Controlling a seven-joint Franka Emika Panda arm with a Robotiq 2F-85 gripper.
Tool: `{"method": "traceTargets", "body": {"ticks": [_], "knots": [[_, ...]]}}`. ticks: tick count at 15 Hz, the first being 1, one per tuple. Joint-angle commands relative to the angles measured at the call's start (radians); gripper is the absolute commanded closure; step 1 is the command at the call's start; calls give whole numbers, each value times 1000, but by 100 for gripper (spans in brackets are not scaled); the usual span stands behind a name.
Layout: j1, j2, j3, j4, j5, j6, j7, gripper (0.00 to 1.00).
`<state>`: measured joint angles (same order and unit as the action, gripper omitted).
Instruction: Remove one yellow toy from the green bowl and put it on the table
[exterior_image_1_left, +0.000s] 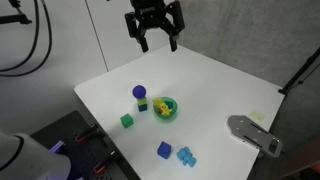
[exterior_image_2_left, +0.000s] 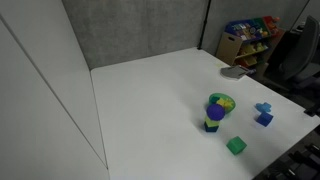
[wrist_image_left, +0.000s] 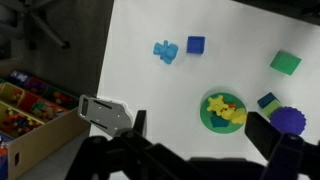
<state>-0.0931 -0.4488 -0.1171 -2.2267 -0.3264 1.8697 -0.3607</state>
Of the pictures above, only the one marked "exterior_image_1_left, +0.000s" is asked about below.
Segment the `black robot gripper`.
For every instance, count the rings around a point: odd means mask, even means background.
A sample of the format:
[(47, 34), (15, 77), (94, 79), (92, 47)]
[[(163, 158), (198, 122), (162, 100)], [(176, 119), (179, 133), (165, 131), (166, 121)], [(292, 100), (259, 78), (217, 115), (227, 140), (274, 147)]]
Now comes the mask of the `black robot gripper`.
[(128, 33), (140, 44), (142, 52), (149, 50), (145, 34), (146, 29), (161, 28), (165, 24), (166, 12), (172, 16), (173, 23), (169, 35), (171, 51), (177, 50), (177, 39), (185, 28), (181, 4), (174, 0), (167, 6), (164, 0), (130, 0), (134, 12), (126, 13)]

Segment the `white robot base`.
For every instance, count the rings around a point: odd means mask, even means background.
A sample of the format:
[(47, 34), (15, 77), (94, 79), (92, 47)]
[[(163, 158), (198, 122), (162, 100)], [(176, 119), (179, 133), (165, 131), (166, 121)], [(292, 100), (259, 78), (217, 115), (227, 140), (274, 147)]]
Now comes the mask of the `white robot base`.
[(66, 180), (71, 161), (27, 134), (0, 131), (0, 180)]

